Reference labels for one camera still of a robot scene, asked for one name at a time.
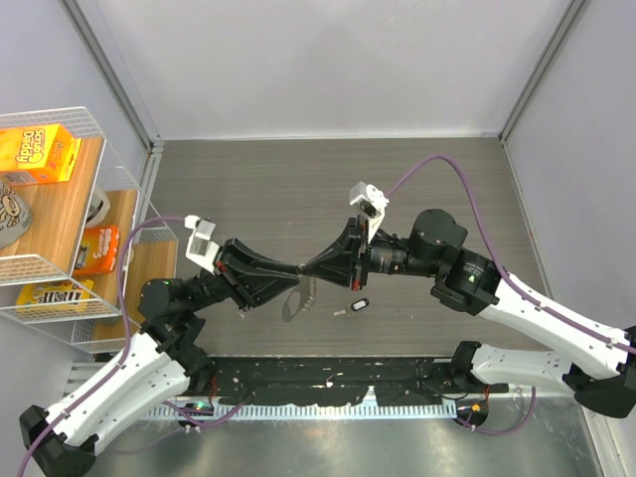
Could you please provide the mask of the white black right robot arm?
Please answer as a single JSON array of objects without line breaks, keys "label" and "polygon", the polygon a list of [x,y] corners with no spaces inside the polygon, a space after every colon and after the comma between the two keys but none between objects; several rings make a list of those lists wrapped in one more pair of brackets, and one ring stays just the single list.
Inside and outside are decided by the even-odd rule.
[{"label": "white black right robot arm", "polygon": [[360,290],[371,273],[433,279],[431,295],[459,313],[481,317],[534,339],[543,352],[463,341],[449,378],[459,390],[520,384],[573,395],[614,418],[635,406],[635,331],[587,318],[543,296],[491,258],[464,247],[468,232],[440,210],[421,212],[408,238],[349,220],[341,235],[301,265],[306,276]]}]

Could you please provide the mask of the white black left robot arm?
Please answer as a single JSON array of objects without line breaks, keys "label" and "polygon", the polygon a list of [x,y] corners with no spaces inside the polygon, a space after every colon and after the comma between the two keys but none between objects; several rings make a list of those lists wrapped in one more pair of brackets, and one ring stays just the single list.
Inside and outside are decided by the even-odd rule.
[{"label": "white black left robot arm", "polygon": [[152,279],[141,290],[140,331],[70,395],[47,408],[32,405],[19,423],[27,453],[47,476],[83,476],[126,427],[161,401],[198,396],[213,380],[213,364],[197,343],[205,324],[197,311],[232,300],[256,308],[299,282],[302,268],[258,254],[232,238],[217,244],[193,233],[187,258],[192,278]]}]

